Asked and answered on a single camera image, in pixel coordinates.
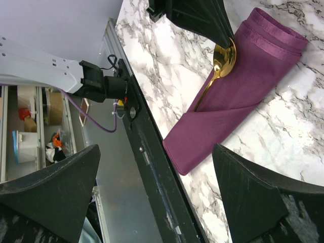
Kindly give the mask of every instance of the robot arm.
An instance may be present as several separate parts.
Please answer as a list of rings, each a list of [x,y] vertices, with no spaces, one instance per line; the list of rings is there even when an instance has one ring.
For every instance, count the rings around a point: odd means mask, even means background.
[[[0,36],[0,84],[57,87],[96,102],[126,97],[127,82],[94,64],[53,56]]]

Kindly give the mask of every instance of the red object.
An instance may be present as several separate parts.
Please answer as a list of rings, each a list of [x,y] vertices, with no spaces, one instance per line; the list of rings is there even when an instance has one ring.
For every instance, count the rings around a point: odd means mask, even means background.
[[[26,108],[19,109],[19,119],[25,120],[26,117],[30,116],[30,111]]]

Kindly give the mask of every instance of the white marble surface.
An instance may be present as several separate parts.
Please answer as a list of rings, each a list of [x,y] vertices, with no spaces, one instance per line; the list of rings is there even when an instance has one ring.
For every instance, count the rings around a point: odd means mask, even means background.
[[[224,141],[243,157],[297,180],[324,186],[324,0],[226,0],[234,32],[260,7],[310,40],[291,72]],[[124,0],[116,32],[165,137],[212,69],[214,44],[150,21],[148,0]],[[231,242],[211,156],[181,177],[210,241]]]

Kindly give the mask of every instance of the white storage bin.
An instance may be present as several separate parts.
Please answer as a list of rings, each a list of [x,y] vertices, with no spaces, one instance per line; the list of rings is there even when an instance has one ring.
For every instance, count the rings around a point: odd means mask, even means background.
[[[38,156],[37,133],[13,131],[12,134],[14,138],[14,153],[16,163],[21,164],[36,161]]]
[[[30,98],[36,97],[35,86],[17,86],[18,108],[28,108],[30,106]]]

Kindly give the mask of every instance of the folded cloth napkin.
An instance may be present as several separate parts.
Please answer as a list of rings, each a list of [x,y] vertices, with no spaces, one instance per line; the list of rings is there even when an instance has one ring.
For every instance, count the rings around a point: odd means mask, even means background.
[[[256,108],[298,62],[306,38],[255,8],[235,34],[236,64],[215,80],[196,112],[193,108],[213,77],[210,73],[189,110],[163,141],[181,175],[203,161]]]

